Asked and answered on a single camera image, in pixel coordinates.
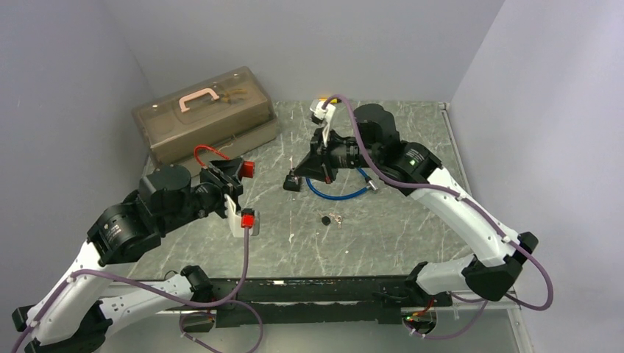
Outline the red cable lock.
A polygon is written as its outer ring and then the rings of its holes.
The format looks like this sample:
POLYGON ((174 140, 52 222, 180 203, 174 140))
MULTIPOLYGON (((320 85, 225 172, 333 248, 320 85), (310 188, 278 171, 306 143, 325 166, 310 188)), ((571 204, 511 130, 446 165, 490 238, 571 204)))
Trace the red cable lock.
MULTIPOLYGON (((223 161, 230 161, 231 158, 226 154, 222 153, 218 149, 213 148, 208 145, 197 145, 194 147, 194 159, 202 168, 207 168, 208 164, 202 161, 200 157, 200 152, 202 150, 209 151, 214 155, 220 157, 223 161)), ((255 175, 255 163, 252 161, 244 160, 242 162, 241 170, 238 172, 238 177, 252 179, 255 175)))

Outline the silver key bunch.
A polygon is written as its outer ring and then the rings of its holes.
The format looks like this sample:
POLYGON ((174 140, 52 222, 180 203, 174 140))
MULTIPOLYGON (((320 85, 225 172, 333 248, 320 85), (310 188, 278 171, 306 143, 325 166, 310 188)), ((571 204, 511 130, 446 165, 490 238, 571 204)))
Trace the silver key bunch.
POLYGON ((343 217, 335 213, 330 213, 329 216, 336 221, 337 227, 340 229, 342 227, 343 217))

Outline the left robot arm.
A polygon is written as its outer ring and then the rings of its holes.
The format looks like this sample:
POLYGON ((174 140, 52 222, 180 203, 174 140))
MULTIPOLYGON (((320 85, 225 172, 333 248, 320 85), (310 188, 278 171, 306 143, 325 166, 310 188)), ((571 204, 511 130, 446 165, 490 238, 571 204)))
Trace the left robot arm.
POLYGON ((121 329, 169 308, 213 308, 218 298, 205 272, 188 266, 159 282, 131 281, 133 291, 104 297, 114 282, 128 282, 132 266, 180 227, 215 213, 234 235, 248 239, 255 213, 238 204, 242 179, 255 165, 241 158, 202 168, 200 182, 181 165, 163 166, 144 176, 122 202, 108 207, 88 230, 70 268, 37 304, 13 313, 19 338, 13 351, 97 352, 121 329))

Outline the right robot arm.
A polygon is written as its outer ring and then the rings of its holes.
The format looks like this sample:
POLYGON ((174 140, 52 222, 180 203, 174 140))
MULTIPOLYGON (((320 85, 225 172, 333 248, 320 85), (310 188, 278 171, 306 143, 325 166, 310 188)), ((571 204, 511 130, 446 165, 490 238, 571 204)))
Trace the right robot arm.
POLYGON ((394 116, 379 104, 355 109, 357 137, 342 137, 331 126, 336 108, 315 100, 318 124, 310 150, 294 175, 330 184, 343 168, 369 167, 402 195, 425 205, 471 248, 472 254, 444 263, 419 263, 405 280, 409 302, 423 305, 442 292, 470 290, 488 301, 501 300, 516 282, 539 241, 530 232, 502 225, 454 180, 441 160, 421 143, 402 140, 394 116))

